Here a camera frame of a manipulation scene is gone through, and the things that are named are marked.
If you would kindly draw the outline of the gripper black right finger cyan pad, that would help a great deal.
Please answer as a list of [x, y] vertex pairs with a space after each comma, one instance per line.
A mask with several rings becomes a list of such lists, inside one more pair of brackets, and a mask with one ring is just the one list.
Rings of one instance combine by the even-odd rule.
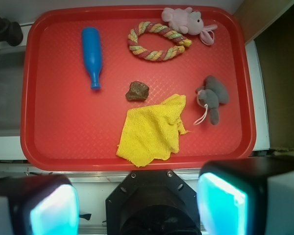
[[294, 235], [294, 157], [205, 163], [197, 207], [210, 235]]

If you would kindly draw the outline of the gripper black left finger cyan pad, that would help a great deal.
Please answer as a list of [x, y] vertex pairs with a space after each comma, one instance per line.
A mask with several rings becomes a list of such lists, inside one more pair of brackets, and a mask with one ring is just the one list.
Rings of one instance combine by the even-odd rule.
[[64, 175], [0, 178], [0, 235], [76, 235], [79, 202]]

